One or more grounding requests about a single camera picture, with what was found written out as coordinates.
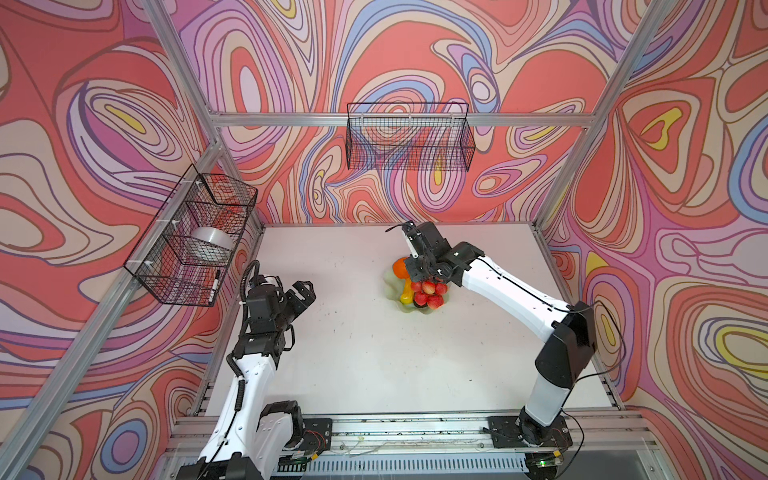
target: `black wire basket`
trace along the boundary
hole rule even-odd
[[[355,102],[346,106],[350,170],[463,170],[475,154],[465,102]]]
[[[227,175],[195,172],[181,205],[147,256],[137,261],[139,267],[131,270],[128,262],[125,265],[160,303],[215,304],[256,205],[256,188]]]

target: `black bracket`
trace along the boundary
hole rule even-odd
[[[520,428],[517,425],[517,421],[518,417],[516,415],[488,417],[488,430],[490,431],[495,449],[531,447],[520,438]],[[574,442],[571,438],[571,433],[568,431],[562,415],[558,415],[554,419],[550,429],[551,435],[544,440],[540,447],[567,449],[573,446]]]
[[[315,452],[317,455],[331,449],[333,434],[332,419],[304,419],[304,437],[297,449],[303,452]],[[306,463],[290,464],[290,457],[283,457],[277,464],[280,473],[301,473],[306,471]]]

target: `psychedelic patterned wallpaper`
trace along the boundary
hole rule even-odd
[[[0,440],[206,146],[140,3],[0,2]],[[197,390],[224,288],[213,309],[140,291],[25,478],[146,478]]]
[[[150,295],[137,296],[32,459],[25,480],[154,478],[174,423],[193,408],[255,239],[248,228],[211,308],[160,305]]]
[[[345,128],[229,132],[243,178],[259,188],[264,223],[529,221],[578,136],[568,127],[495,127],[469,172],[416,172],[350,171]]]
[[[683,0],[546,236],[681,478],[768,478],[768,4]]]
[[[211,107],[229,112],[455,99],[475,112],[589,112],[645,11],[630,0],[171,4]],[[578,134],[478,127],[469,173],[404,174],[349,172],[345,132],[222,134],[266,223],[530,221]]]

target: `cable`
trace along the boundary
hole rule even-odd
[[[551,309],[553,309],[553,310],[557,310],[558,312],[564,312],[564,313],[583,313],[583,312],[586,312],[586,311],[588,311],[588,310],[591,310],[591,308],[592,308],[592,305],[588,306],[587,308],[581,309],[581,310],[565,310],[565,309],[562,309],[562,308],[557,308],[556,306],[552,305],[551,303],[549,303],[549,302],[547,302],[546,300],[544,300],[543,298],[541,298],[539,295],[536,295],[536,294],[535,294],[535,293],[533,293],[532,291],[530,291],[530,290],[526,289],[526,288],[525,288],[524,286],[522,286],[521,284],[519,284],[519,283],[515,282],[513,279],[511,279],[511,278],[507,278],[506,276],[504,276],[504,274],[503,274],[503,273],[499,272],[499,271],[498,271],[498,270],[496,270],[494,267],[492,267],[492,266],[491,266],[491,264],[490,264],[490,263],[488,263],[488,262],[486,262],[485,260],[483,260],[483,259],[482,259],[482,257],[478,257],[478,259],[477,259],[477,260],[480,260],[480,261],[481,261],[481,262],[483,262],[485,265],[487,265],[487,266],[488,266],[488,268],[489,268],[489,269],[491,269],[491,270],[493,270],[493,273],[495,273],[497,276],[500,276],[500,277],[501,277],[501,278],[503,278],[504,280],[507,280],[507,281],[508,281],[509,283],[511,283],[512,285],[514,285],[514,286],[516,286],[517,288],[519,288],[520,290],[522,290],[522,291],[526,292],[528,295],[530,295],[530,296],[534,297],[536,300],[538,300],[539,302],[542,302],[544,305],[548,306],[549,308],[551,308]]]
[[[616,362],[615,365],[613,365],[608,370],[604,370],[602,372],[597,372],[597,373],[590,373],[589,375],[585,375],[585,376],[577,378],[576,381],[574,382],[574,386],[576,386],[576,384],[579,382],[579,380],[588,379],[591,376],[605,375],[606,373],[613,372],[615,369],[619,368],[621,366],[621,364],[624,362],[624,360],[627,358],[627,344],[624,343],[624,335],[621,334],[621,329],[619,328],[619,325],[616,324],[616,320],[614,320],[614,314],[611,313],[611,309],[609,309],[605,305],[605,303],[603,303],[602,300],[598,300],[597,302],[593,303],[592,306],[595,306],[598,303],[600,303],[605,308],[605,311],[608,312],[608,316],[611,318],[611,323],[614,324],[614,328],[616,329],[616,333],[619,334],[619,340],[621,340],[621,350],[622,350],[621,358],[619,359],[618,362]]]
[[[248,320],[248,306],[245,304],[246,299],[246,286],[248,285],[248,274],[250,273],[251,269],[256,267],[256,273],[254,276],[257,276],[259,274],[259,260],[251,260],[250,263],[248,263],[248,266],[245,267],[245,272],[243,273],[243,278],[240,280],[240,300],[243,302],[243,325],[240,327],[240,335],[242,335],[245,332],[245,329],[247,327],[247,320]],[[230,426],[227,427],[227,431],[224,433],[224,438],[222,439],[221,443],[219,444],[218,448],[214,452],[214,456],[210,458],[210,461],[203,467],[203,470],[200,472],[200,475],[197,476],[197,480],[200,480],[205,476],[205,474],[208,472],[208,468],[210,467],[210,464],[214,462],[216,459],[216,455],[219,455],[219,452],[221,451],[221,448],[224,446],[225,443],[227,443],[227,437],[230,434],[230,430],[232,429],[232,425],[235,423],[235,418],[237,417],[237,413],[243,408],[243,398],[245,397],[245,378],[243,377],[243,370],[240,369],[240,367],[237,365],[237,362],[234,358],[234,350],[230,352],[229,355],[227,355],[227,365],[230,366],[232,371],[234,372],[235,376],[239,378],[237,381],[237,397],[235,397],[235,406],[234,406],[234,415],[232,415],[232,420],[230,420]]]
[[[552,480],[557,480],[558,478],[563,476],[563,474],[571,467],[571,465],[574,464],[574,460],[576,460],[576,455],[578,455],[578,453],[581,451],[581,447],[584,445],[584,429],[581,427],[581,423],[578,422],[578,419],[576,417],[574,417],[570,413],[567,413],[565,410],[560,409],[560,411],[565,415],[568,415],[569,417],[571,417],[574,420],[574,422],[576,422],[576,425],[578,425],[578,429],[581,431],[581,442],[578,444],[576,453],[574,453],[574,456],[571,457],[571,461],[568,463],[568,465],[566,465],[565,468],[563,468],[563,471],[558,473],[558,475],[554,477]]]
[[[250,273],[250,269],[252,269],[254,265],[256,266],[256,275],[259,274],[259,260],[251,260],[251,262],[248,263],[248,266],[245,267],[243,278],[240,280],[240,301],[243,303],[245,303],[245,287],[248,285],[248,273]]]
[[[398,223],[397,225],[392,225],[390,228],[384,230],[384,233],[387,233],[390,230],[394,230],[397,227],[402,227],[403,225],[408,225],[408,222],[403,222],[403,223]]]
[[[198,475],[197,480],[200,480],[205,476],[205,474],[208,472],[208,467],[210,467],[210,464],[214,463],[214,459],[216,458],[216,455],[219,455],[219,452],[221,451],[221,447],[224,446],[225,443],[227,443],[227,436],[230,434],[230,430],[232,429],[232,425],[235,423],[235,417],[237,416],[237,410],[235,411],[235,414],[232,415],[232,420],[230,421],[230,426],[227,427],[227,432],[224,433],[224,438],[219,444],[219,448],[216,449],[214,452],[214,456],[210,457],[210,462],[205,464],[205,467],[203,468],[202,472],[200,472],[200,475]]]
[[[311,433],[312,435],[314,435],[314,436],[315,436],[315,438],[318,440],[318,442],[317,442],[317,448],[319,448],[319,447],[320,447],[320,440],[323,440],[323,448],[325,448],[325,447],[326,447],[326,445],[327,445],[327,444],[326,444],[326,438],[325,438],[324,436],[320,435],[320,432],[315,432],[314,430],[309,430],[309,429],[307,429],[307,431],[308,431],[309,433]]]

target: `white tabletop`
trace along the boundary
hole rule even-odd
[[[533,389],[541,340],[457,286],[439,310],[400,305],[403,281],[392,263],[409,250],[399,230],[384,229],[266,230],[261,273],[280,275],[286,288],[310,280],[317,294],[293,324],[296,348],[283,354],[268,400],[298,400],[306,414],[520,409]],[[521,280],[561,297],[527,224],[439,229],[451,245],[472,243]],[[239,328],[238,320],[227,351]],[[582,374],[593,372],[589,365]],[[206,415],[219,415],[232,376],[223,363]],[[611,406],[597,377],[579,382],[566,405]]]

